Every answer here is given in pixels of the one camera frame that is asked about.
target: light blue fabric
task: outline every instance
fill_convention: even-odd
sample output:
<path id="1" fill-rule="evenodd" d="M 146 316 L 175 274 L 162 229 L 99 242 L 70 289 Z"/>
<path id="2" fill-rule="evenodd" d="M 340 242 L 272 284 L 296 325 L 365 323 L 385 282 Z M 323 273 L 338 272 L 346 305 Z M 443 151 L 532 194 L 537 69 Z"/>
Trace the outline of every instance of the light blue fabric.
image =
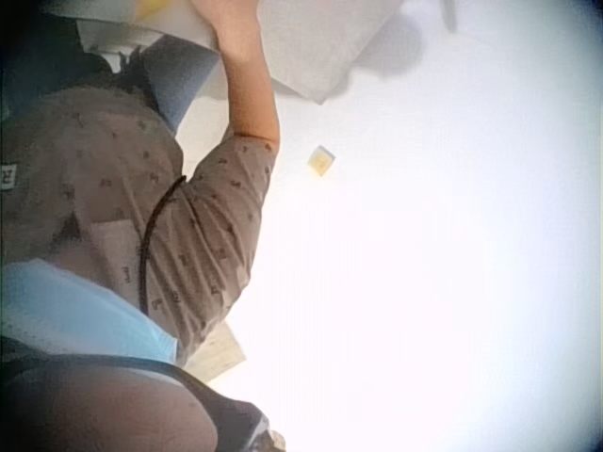
<path id="1" fill-rule="evenodd" d="M 114 292 L 36 259 L 2 269 L 2 334 L 48 353 L 174 363 L 177 341 Z"/>

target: printed pattern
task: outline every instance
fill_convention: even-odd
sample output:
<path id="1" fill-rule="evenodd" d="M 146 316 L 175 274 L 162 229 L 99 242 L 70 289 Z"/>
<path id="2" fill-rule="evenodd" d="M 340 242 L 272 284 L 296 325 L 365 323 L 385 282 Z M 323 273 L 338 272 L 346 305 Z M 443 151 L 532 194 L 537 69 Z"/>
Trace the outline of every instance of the printed pattern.
<path id="1" fill-rule="evenodd" d="M 80 276 L 138 307 L 140 240 L 155 205 L 181 175 L 183 156 L 153 111 L 116 94 L 69 89 L 6 124 L 3 165 L 18 164 L 20 173 L 2 193 L 4 262 L 60 256 L 65 244 L 79 243 L 98 270 Z M 227 139 L 157 220 L 149 316 L 180 340 L 180 363 L 249 282 L 275 158 L 262 140 Z"/>

